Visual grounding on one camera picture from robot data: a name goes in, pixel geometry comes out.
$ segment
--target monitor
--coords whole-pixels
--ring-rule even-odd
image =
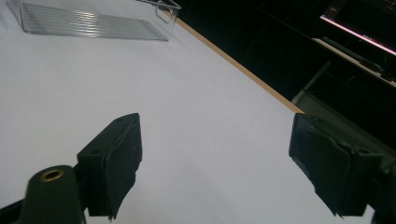
[[[396,56],[396,0],[333,0],[320,18]]]

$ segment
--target dark background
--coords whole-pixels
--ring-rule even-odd
[[[396,148],[396,89],[314,42],[327,36],[385,66],[385,53],[319,16],[331,0],[177,0],[179,17],[291,100],[327,61],[311,93]],[[387,55],[388,66],[396,64]]]

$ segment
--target white table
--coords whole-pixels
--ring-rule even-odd
[[[23,198],[36,172],[75,165],[111,120],[138,112],[144,158],[114,223],[373,215],[333,217],[289,158],[294,112],[178,24],[169,42],[27,35],[1,0],[0,73],[0,207]]]

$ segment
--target keyboard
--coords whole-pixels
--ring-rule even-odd
[[[324,41],[325,43],[329,44],[330,46],[340,50],[341,52],[345,53],[347,56],[355,59],[358,62],[366,61],[366,59],[363,56],[353,52],[350,49],[347,49],[346,47],[344,47],[344,46],[340,45],[339,43],[333,41],[329,37],[324,36],[324,37],[321,38],[321,40]]]

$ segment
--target clear plastic tray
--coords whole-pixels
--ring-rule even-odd
[[[169,40],[181,7],[172,0],[7,0],[28,34]]]

